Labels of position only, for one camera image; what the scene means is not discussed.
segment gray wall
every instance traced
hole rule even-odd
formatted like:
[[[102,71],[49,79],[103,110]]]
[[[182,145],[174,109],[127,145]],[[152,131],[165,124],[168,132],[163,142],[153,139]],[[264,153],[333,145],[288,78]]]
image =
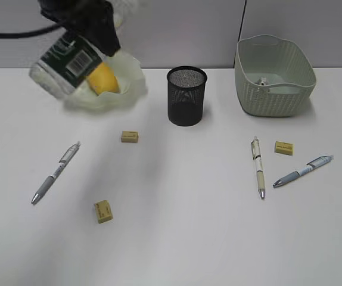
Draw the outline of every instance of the gray wall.
[[[141,0],[120,33],[145,68],[232,67],[245,0]],[[0,0],[0,32],[51,24],[37,0]],[[63,31],[0,40],[0,67],[28,67]],[[297,43],[315,67],[342,67],[341,0],[248,0],[242,38],[270,33]]]
[[[53,22],[40,15],[37,0],[0,0],[0,32],[25,32]],[[0,67],[28,67],[62,34],[39,38],[0,40]]]
[[[150,0],[123,29],[144,67],[233,67],[244,0]]]
[[[315,67],[342,67],[342,0],[248,0],[242,38],[295,42]]]
[[[244,0],[142,0],[126,23],[123,47],[143,67],[232,67]],[[0,32],[44,27],[37,0],[0,0]],[[0,67],[28,67],[61,35],[0,40]]]

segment light green plastic basket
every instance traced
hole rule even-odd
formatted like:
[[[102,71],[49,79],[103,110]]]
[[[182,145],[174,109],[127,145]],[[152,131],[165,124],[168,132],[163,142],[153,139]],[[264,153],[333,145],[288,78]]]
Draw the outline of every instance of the light green plastic basket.
[[[295,115],[316,84],[302,50],[291,41],[271,35],[237,43],[235,77],[242,109],[255,116]],[[256,84],[262,77],[267,85]]]

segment barcode label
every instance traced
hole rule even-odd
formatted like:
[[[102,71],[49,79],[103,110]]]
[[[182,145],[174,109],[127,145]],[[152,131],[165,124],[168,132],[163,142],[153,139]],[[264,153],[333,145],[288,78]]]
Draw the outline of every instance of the barcode label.
[[[66,66],[66,69],[78,77],[82,74],[89,65],[93,62],[93,59],[84,51],[81,50],[74,59]]]

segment ballpoint pen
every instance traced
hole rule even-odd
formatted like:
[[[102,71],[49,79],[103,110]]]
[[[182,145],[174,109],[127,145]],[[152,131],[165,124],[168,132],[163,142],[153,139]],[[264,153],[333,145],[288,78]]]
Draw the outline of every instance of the ballpoint pen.
[[[46,192],[48,192],[50,187],[53,185],[54,181],[56,181],[56,179],[61,174],[61,172],[65,169],[65,167],[68,165],[70,160],[77,153],[80,146],[81,146],[81,143],[77,142],[76,144],[72,145],[68,149],[68,151],[65,152],[65,154],[62,156],[62,158],[59,161],[60,165],[57,167],[56,171],[53,173],[53,175],[47,177],[47,179],[44,181],[44,183],[35,193],[35,196],[33,196],[33,199],[31,201],[32,204],[37,204],[39,200],[41,200],[41,198],[46,194]]]
[[[261,199],[264,200],[265,199],[265,181],[264,181],[264,173],[262,170],[260,142],[256,136],[254,137],[254,140],[252,141],[251,145],[252,145],[253,160],[254,160],[254,163],[256,164],[258,189],[259,189]]]
[[[322,156],[319,157],[311,162],[309,162],[308,164],[306,164],[306,167],[298,172],[298,171],[294,171],[293,173],[290,173],[289,175],[284,176],[283,178],[279,179],[277,182],[275,182],[273,184],[274,188],[277,188],[279,186],[283,186],[291,181],[294,181],[295,179],[298,179],[299,177],[311,172],[312,170],[315,170],[318,167],[321,167],[329,162],[331,162],[331,160],[334,159],[334,156]]]

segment pen grip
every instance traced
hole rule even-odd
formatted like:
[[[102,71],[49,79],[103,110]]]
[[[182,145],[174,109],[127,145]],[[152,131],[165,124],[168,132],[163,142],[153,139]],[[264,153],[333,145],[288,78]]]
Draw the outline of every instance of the pen grip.
[[[43,197],[46,194],[46,192],[48,192],[50,187],[53,185],[54,181],[55,179],[53,177],[48,176],[36,193],[40,195],[40,197]]]
[[[293,172],[293,173],[290,173],[289,175],[284,176],[280,180],[283,184],[286,184],[291,181],[294,181],[295,179],[298,179],[299,177],[300,177],[299,172]]]
[[[261,171],[257,172],[257,183],[259,185],[259,189],[265,189],[264,174]]]

